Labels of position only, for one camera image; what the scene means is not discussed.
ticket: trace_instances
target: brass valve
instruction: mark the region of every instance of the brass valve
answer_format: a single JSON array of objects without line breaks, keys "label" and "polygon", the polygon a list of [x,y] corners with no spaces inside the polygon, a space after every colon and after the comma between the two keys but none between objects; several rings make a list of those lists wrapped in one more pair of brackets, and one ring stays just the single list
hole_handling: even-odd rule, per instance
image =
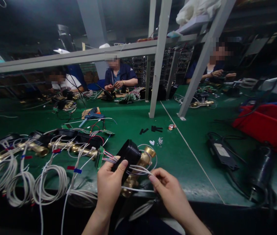
[{"label": "brass valve", "polygon": [[210,106],[212,104],[214,104],[214,101],[205,101],[203,104],[200,102],[194,102],[194,103],[191,103],[191,106],[192,107],[198,107],[199,105],[200,106]]},{"label": "brass valve", "polygon": [[[50,142],[50,143],[48,144],[48,148],[52,149],[54,143],[55,143],[55,142]],[[79,151],[82,151],[82,150],[83,150],[83,148],[80,148],[79,145],[76,145],[76,144],[74,144],[73,142],[72,142],[72,143],[69,143],[69,144],[68,144],[68,143],[61,143],[61,142],[59,142],[59,143],[57,144],[57,148],[60,148],[60,149],[62,149],[62,148],[64,148],[64,149],[71,149],[71,151],[72,151],[73,153],[75,153],[75,154],[78,154]],[[87,148],[85,148],[84,151],[83,151],[83,154],[87,154],[86,156],[88,156],[88,157],[92,157],[92,156],[95,154],[95,156],[92,158],[93,161],[96,159],[97,153],[98,153],[97,150],[87,149]]]},{"label": "brass valve", "polygon": [[[11,150],[11,152],[13,153],[13,154],[15,154],[15,153],[17,153],[17,152],[19,152],[19,151],[21,151],[21,150],[24,150],[24,147],[25,147],[25,145],[26,145],[26,143],[27,143],[27,141],[26,142],[24,142],[24,143],[19,143],[19,144],[17,144],[16,146],[16,148],[14,148],[14,149],[12,149]],[[29,150],[33,150],[36,154],[36,156],[39,156],[39,157],[44,157],[44,156],[46,156],[48,153],[49,153],[49,149],[48,148],[46,148],[46,147],[44,147],[44,146],[40,146],[40,145],[37,145],[35,142],[31,142],[31,143],[29,143],[28,144],[28,149]],[[10,155],[10,153],[8,152],[8,151],[6,151],[6,150],[2,150],[1,152],[0,152],[0,162],[4,159],[4,158],[6,158],[7,156],[9,156]]]},{"label": "brass valve", "polygon": [[[150,147],[146,146],[144,149],[146,152],[142,152],[141,154],[141,158],[139,159],[137,165],[142,166],[142,167],[147,167],[148,165],[152,164],[151,158],[154,158],[156,156],[156,152],[154,150],[152,150]],[[124,182],[124,186],[128,187],[128,188],[135,188],[139,185],[138,183],[138,178],[140,177],[140,175],[135,175],[137,173],[140,173],[139,171],[133,170],[132,174],[128,176],[128,178],[126,179],[126,181]],[[121,189],[121,194],[124,197],[129,197],[132,194],[132,190],[129,189]]]}]

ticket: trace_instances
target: worker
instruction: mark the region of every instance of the worker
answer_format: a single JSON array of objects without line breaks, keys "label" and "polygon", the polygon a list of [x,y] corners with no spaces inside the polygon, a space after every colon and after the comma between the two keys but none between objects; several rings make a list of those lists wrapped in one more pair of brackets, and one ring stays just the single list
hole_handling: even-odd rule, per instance
[{"label": "worker", "polygon": [[[210,56],[210,60],[207,64],[201,81],[210,80],[212,82],[215,82],[213,79],[220,77],[223,73],[225,57],[230,56],[231,53],[232,52],[227,50],[224,42],[220,43],[219,46],[214,48],[213,54]],[[194,62],[189,66],[185,75],[186,84],[189,84],[191,82],[197,63],[198,60],[194,60]],[[225,75],[225,79],[234,79],[235,77],[236,73],[228,73]]]},{"label": "worker", "polygon": [[137,76],[129,65],[121,63],[118,58],[110,58],[106,61],[109,68],[105,76],[105,90],[119,90],[123,86],[134,87],[137,85]]},{"label": "worker", "polygon": [[56,67],[49,74],[49,80],[51,81],[51,84],[52,84],[52,89],[50,90],[63,91],[65,89],[69,89],[73,92],[76,92],[76,91],[83,92],[84,88],[79,82],[79,80],[75,76],[66,73],[66,71],[67,71],[66,67],[59,66],[59,67]]},{"label": "worker", "polygon": [[[111,171],[113,163],[105,162],[97,174],[98,201],[82,235],[108,234],[110,216],[121,192],[121,179],[128,165],[123,160],[115,172]],[[168,212],[185,229],[189,235],[204,235],[211,232],[192,210],[178,180],[162,168],[151,171],[149,180],[163,200]]]}]

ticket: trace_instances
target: red wire tag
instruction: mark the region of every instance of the red wire tag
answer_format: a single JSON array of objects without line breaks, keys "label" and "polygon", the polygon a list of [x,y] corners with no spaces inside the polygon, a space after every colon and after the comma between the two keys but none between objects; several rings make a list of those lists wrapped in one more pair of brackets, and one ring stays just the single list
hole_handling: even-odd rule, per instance
[{"label": "red wire tag", "polygon": [[54,151],[53,151],[53,153],[60,153],[61,152],[61,149],[55,149]]}]

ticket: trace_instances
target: red wire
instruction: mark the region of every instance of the red wire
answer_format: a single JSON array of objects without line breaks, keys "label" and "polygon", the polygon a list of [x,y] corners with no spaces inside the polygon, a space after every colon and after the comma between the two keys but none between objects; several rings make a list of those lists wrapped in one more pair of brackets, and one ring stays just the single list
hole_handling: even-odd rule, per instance
[{"label": "red wire", "polygon": [[92,132],[92,130],[93,130],[93,127],[99,122],[100,120],[98,120],[93,126],[92,126],[92,129],[90,129],[90,132]]},{"label": "red wire", "polygon": [[[97,126],[97,125],[92,125],[92,129],[93,129],[94,126]],[[99,126],[97,126],[97,127],[100,130],[100,127]],[[90,129],[90,132],[92,132],[92,129]]]},{"label": "red wire", "polygon": [[103,138],[102,138],[101,136],[99,136],[99,135],[94,135],[94,136],[92,136],[92,138],[93,138],[93,137],[95,137],[95,136],[98,136],[98,137],[100,137],[100,138],[101,138],[101,140],[102,140],[102,144],[104,144],[104,143],[105,143],[105,141],[103,140]]}]

